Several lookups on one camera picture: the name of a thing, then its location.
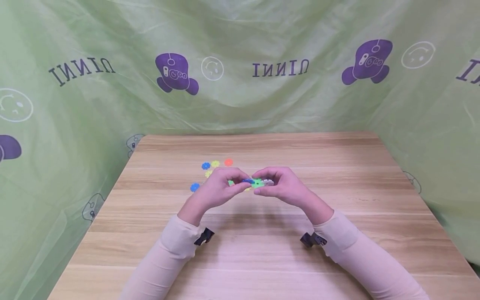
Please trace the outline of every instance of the finger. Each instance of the finger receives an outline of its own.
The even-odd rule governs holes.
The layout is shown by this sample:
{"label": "finger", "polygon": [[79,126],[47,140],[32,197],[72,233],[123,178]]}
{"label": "finger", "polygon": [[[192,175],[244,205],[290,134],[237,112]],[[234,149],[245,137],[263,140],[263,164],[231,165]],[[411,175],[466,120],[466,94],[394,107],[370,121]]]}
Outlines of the finger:
{"label": "finger", "polygon": [[224,168],[222,172],[227,180],[232,180],[234,182],[235,180],[242,181],[250,178],[247,173],[243,172],[239,168]]}
{"label": "finger", "polygon": [[252,187],[251,184],[249,184],[248,182],[241,182],[239,184],[234,184],[230,187],[227,188],[227,191],[230,195],[230,197],[233,197],[241,192],[243,192],[244,190],[246,190],[247,188],[250,188]]}
{"label": "finger", "polygon": [[281,168],[279,167],[266,167],[259,171],[256,171],[252,178],[261,178],[261,179],[269,179],[269,178],[277,178],[281,175]]}
{"label": "finger", "polygon": [[256,188],[253,193],[255,195],[264,196],[264,197],[277,197],[278,195],[278,187],[274,186],[263,186],[260,188]]}

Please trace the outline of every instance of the black wrist clip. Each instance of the black wrist clip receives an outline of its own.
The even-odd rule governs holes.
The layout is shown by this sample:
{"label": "black wrist clip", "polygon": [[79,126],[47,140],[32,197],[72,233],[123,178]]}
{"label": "black wrist clip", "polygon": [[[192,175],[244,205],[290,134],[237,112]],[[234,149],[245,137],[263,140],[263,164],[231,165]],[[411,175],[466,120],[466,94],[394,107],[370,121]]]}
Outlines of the black wrist clip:
{"label": "black wrist clip", "polygon": [[194,244],[200,246],[203,242],[208,243],[214,234],[215,233],[213,231],[205,227],[205,230],[202,232],[201,236],[198,238],[198,240],[195,241]]}
{"label": "black wrist clip", "polygon": [[307,247],[311,248],[314,245],[325,246],[327,244],[327,240],[322,238],[321,236],[317,235],[315,232],[312,235],[305,233],[303,237],[301,237],[300,241]]}

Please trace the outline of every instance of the wooden table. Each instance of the wooden table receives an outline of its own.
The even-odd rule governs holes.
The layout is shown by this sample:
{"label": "wooden table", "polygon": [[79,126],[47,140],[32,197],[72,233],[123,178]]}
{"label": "wooden table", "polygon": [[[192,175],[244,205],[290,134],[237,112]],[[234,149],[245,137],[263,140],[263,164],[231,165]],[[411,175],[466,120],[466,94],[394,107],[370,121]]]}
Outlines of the wooden table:
{"label": "wooden table", "polygon": [[[203,162],[227,158],[252,174],[289,166],[391,253],[431,299],[478,299],[480,280],[375,134],[146,136],[49,300],[116,300],[168,219],[205,180]],[[299,209],[244,192],[204,216],[216,235],[197,250],[168,299],[369,299],[318,247]]]}

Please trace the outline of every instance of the pink sleeve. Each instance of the pink sleeve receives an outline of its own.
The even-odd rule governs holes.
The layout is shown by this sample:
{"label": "pink sleeve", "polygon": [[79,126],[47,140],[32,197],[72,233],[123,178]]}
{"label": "pink sleeve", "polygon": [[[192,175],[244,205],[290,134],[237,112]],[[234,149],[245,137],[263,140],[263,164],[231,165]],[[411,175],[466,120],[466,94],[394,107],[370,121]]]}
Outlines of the pink sleeve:
{"label": "pink sleeve", "polygon": [[195,241],[203,229],[173,216],[142,259],[119,300],[163,300],[182,270],[195,256]]}
{"label": "pink sleeve", "polygon": [[428,300],[402,265],[355,227],[341,212],[314,225],[325,240],[325,254],[352,274],[376,300]]}

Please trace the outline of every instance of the orange toy piece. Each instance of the orange toy piece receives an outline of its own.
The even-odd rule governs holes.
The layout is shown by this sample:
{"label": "orange toy piece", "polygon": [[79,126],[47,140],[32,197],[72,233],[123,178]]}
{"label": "orange toy piece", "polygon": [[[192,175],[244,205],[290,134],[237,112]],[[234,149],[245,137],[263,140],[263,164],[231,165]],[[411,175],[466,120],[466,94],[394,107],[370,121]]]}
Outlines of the orange toy piece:
{"label": "orange toy piece", "polygon": [[225,159],[224,164],[225,166],[230,167],[231,165],[233,165],[233,160],[231,160],[230,158],[227,158]]}

